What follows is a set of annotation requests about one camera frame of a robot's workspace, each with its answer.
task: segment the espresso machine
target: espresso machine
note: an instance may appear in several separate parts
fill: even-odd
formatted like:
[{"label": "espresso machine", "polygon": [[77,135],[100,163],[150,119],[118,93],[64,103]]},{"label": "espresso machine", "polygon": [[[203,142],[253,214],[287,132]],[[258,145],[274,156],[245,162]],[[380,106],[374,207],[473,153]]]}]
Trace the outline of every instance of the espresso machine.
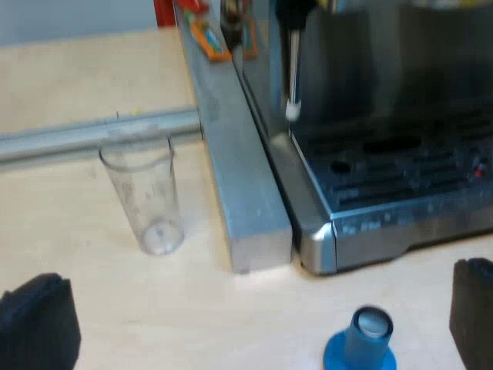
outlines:
[{"label": "espresso machine", "polygon": [[243,0],[234,63],[303,266],[493,228],[493,6]]}]

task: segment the coffee tamper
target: coffee tamper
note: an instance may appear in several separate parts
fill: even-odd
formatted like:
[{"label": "coffee tamper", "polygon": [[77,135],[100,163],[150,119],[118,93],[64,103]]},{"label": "coffee tamper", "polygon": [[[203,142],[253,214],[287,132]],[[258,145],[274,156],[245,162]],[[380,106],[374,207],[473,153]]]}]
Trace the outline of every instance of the coffee tamper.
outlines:
[{"label": "coffee tamper", "polygon": [[349,327],[327,343],[325,370],[395,370],[397,362],[388,347],[393,330],[385,311],[371,306],[358,309]]}]

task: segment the drip tray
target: drip tray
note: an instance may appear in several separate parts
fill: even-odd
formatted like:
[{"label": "drip tray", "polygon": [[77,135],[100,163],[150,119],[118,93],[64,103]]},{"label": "drip tray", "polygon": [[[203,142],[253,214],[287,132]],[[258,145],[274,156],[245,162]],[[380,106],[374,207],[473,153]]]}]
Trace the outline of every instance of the drip tray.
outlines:
[{"label": "drip tray", "polygon": [[369,119],[292,130],[330,213],[437,194],[493,179],[493,114]]}]

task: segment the wooden countertop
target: wooden countertop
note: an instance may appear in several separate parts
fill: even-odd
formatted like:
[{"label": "wooden countertop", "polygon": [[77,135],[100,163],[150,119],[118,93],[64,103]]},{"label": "wooden countertop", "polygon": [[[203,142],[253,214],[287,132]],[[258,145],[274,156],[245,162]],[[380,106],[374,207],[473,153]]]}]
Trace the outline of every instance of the wooden countertop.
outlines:
[{"label": "wooden countertop", "polygon": [[175,28],[0,48],[0,134],[195,105]]},{"label": "wooden countertop", "polygon": [[72,280],[77,369],[314,369],[363,304],[394,320],[399,369],[463,368],[448,330],[454,262],[493,258],[493,237],[414,251],[333,277],[295,261],[232,274],[203,143],[178,145],[186,229],[166,257],[142,253],[96,159],[0,173],[0,291],[42,272]]}]

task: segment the measuring cup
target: measuring cup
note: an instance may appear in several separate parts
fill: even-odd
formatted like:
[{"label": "measuring cup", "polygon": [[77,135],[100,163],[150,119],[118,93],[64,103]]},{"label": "measuring cup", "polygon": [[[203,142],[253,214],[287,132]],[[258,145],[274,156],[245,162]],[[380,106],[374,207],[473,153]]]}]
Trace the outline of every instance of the measuring cup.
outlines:
[{"label": "measuring cup", "polygon": [[173,146],[164,134],[115,135],[99,158],[147,254],[174,251],[183,240],[173,170]]}]

